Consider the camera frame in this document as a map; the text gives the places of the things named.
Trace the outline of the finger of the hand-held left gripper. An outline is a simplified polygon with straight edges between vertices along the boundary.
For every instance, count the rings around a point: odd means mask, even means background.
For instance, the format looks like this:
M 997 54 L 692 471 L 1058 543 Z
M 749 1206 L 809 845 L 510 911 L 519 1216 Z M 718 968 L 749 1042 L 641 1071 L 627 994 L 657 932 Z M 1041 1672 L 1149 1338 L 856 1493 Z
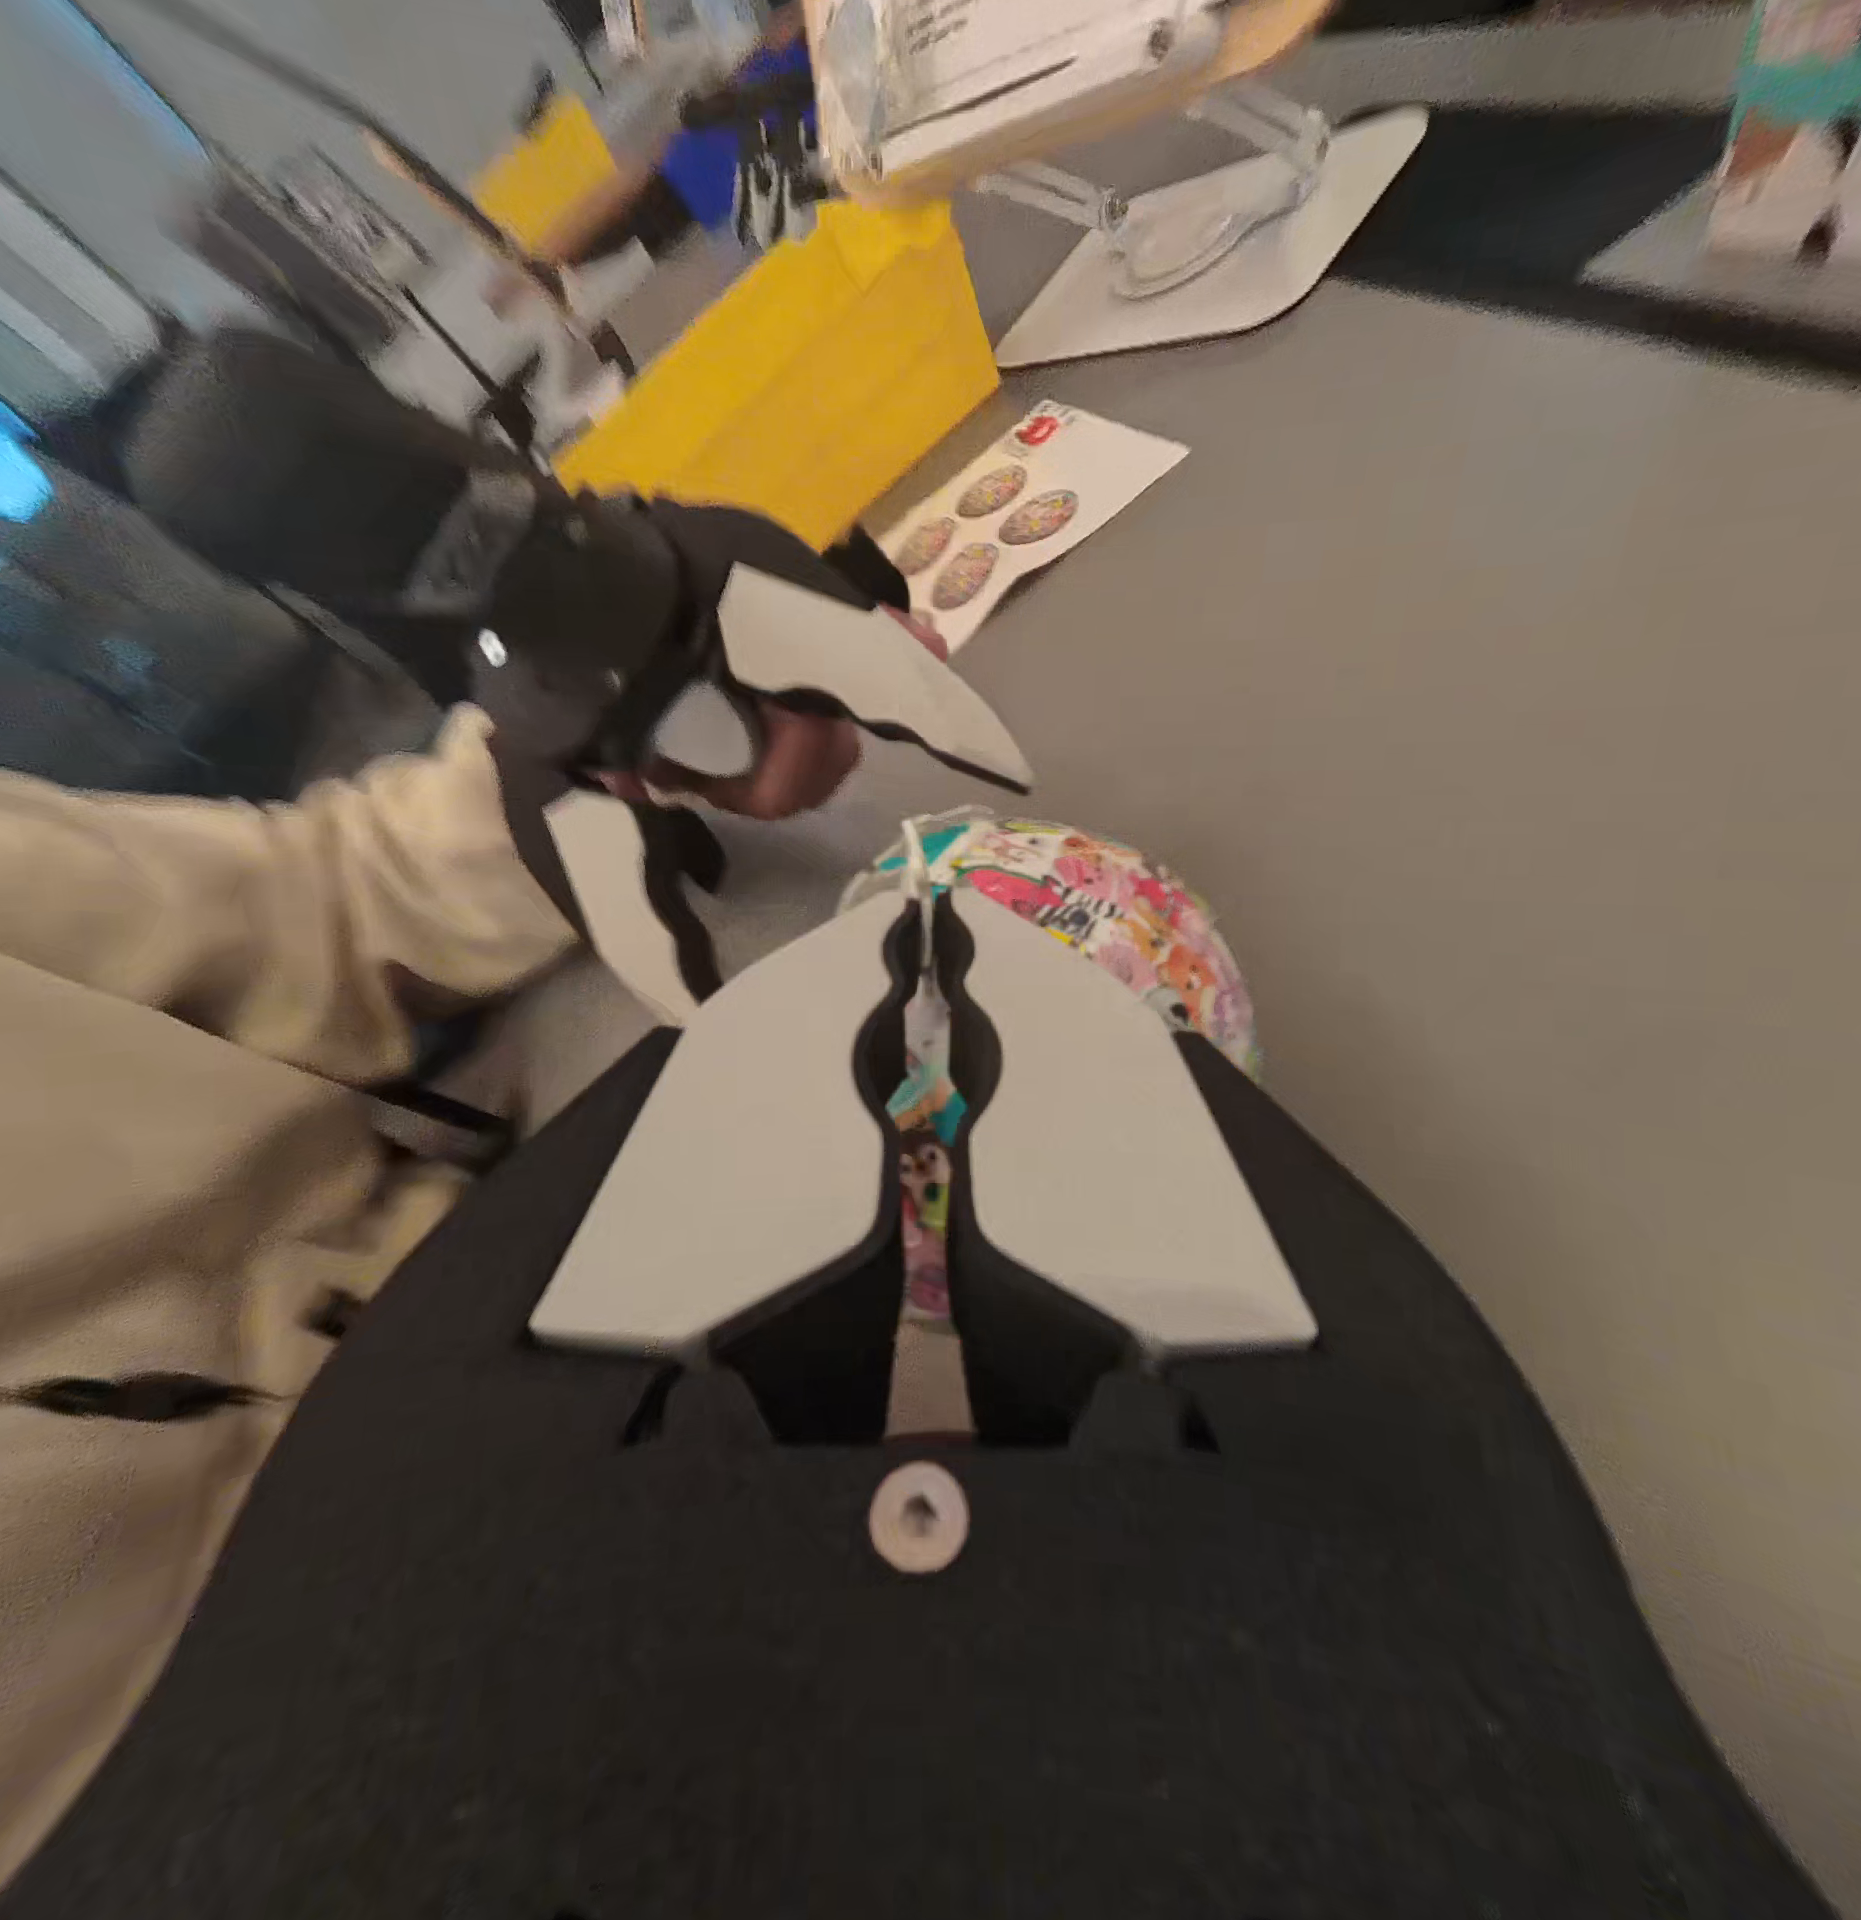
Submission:
M 1029 759 L 997 712 L 889 611 L 737 564 L 716 627 L 726 669 L 749 693 L 828 707 L 1012 794 L 1033 789 Z
M 644 1007 L 700 1007 L 723 984 L 677 854 L 678 812 L 570 793 L 548 804 L 550 842 L 584 942 Z

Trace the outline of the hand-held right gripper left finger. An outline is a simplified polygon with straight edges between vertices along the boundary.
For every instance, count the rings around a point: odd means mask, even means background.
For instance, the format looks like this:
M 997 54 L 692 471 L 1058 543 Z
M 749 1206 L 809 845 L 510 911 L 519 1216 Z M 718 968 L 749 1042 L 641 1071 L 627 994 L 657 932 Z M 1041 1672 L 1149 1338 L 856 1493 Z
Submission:
M 677 1034 L 528 1317 L 542 1347 L 734 1374 L 787 1445 L 883 1435 L 900 1318 L 886 1099 L 925 958 L 869 899 Z

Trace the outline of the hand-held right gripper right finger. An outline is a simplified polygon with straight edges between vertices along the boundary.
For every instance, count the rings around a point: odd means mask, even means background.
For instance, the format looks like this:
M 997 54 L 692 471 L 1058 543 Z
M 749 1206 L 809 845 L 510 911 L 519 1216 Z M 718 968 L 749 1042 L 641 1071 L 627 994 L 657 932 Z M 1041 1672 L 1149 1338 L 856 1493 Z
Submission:
M 1054 1446 L 1101 1380 L 1306 1351 L 1319 1318 L 1202 1079 L 1251 1082 L 968 888 L 937 904 L 952 1071 L 947 1292 L 979 1437 Z

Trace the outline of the colourful puzzle ball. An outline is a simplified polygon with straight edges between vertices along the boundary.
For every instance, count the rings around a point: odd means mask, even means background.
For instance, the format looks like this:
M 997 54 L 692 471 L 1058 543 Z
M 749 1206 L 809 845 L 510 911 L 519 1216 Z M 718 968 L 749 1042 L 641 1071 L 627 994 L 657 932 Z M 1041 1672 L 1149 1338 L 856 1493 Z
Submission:
M 922 875 L 976 891 L 1105 972 L 1170 1029 L 1195 1034 L 1249 1079 L 1260 1072 L 1251 998 L 1208 903 L 1143 851 L 1036 818 L 953 807 L 907 821 L 842 889 L 840 911 Z M 921 984 L 903 1016 L 903 1076 L 886 1099 L 900 1140 L 903 1325 L 952 1327 L 952 1145 L 966 1117 L 948 1069 L 948 1010 Z

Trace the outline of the puzzle instruction leaflet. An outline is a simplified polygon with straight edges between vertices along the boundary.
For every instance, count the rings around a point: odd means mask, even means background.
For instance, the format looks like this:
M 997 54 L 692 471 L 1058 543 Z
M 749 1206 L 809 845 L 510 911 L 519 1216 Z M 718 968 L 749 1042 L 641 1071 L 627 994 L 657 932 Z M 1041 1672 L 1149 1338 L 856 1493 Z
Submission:
M 955 654 L 990 613 L 1186 460 L 1186 445 L 1041 400 L 877 535 L 911 616 Z

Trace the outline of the teal puzzle picture box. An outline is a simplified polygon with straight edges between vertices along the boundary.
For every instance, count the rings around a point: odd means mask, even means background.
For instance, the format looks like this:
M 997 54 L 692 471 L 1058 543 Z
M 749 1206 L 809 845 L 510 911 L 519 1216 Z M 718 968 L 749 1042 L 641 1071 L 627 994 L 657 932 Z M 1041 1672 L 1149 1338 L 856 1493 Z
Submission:
M 1861 3 L 1764 3 L 1737 67 L 1709 249 L 1861 270 Z

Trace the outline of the person's left hand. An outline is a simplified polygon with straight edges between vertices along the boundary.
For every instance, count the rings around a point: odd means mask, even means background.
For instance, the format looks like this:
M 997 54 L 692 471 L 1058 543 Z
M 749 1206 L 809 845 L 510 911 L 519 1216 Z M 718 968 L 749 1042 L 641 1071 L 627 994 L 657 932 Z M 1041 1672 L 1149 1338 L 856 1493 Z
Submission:
M 749 822 L 787 822 L 829 804 L 860 764 L 854 727 L 839 716 L 749 700 L 756 721 L 756 755 L 749 773 L 716 779 L 675 762 L 652 762 L 644 773 L 592 777 L 620 801 L 683 801 Z

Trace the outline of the yellow box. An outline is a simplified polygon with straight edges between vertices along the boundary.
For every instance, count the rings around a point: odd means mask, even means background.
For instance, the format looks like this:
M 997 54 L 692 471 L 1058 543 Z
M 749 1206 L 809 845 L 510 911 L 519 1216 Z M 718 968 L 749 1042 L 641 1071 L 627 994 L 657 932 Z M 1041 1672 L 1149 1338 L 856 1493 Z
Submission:
M 997 392 L 948 201 L 828 201 L 557 456 L 570 492 L 723 505 L 840 539 Z

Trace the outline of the yellow plastic bin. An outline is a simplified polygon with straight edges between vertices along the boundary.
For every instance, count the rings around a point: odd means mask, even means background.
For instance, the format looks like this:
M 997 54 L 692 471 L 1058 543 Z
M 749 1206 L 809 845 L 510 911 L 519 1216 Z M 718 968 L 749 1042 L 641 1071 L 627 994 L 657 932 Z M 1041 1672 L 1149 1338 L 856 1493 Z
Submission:
M 528 132 L 484 163 L 467 197 L 521 252 L 550 254 L 617 189 L 620 169 L 590 106 L 559 94 Z

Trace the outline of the clear stand with white base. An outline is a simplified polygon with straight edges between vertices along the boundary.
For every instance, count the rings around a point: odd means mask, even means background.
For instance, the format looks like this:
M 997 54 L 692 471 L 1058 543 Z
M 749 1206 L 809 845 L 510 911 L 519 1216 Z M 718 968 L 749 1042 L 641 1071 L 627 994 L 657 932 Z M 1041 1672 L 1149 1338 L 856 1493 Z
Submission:
M 1126 197 L 1046 161 L 976 190 L 1080 227 L 1081 238 L 995 348 L 1002 372 L 1195 346 L 1277 322 L 1327 277 L 1423 148 L 1428 109 L 1333 126 L 1270 84 L 1208 94 L 1186 118 L 1249 155 Z

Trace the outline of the person's cream sweatshirt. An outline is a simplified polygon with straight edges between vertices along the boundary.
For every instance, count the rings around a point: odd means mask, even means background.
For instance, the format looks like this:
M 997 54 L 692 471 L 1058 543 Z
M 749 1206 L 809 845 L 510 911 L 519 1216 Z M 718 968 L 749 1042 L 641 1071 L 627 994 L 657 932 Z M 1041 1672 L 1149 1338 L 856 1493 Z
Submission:
M 351 1092 L 0 956 L 0 1890 L 351 1317 L 463 1195 Z

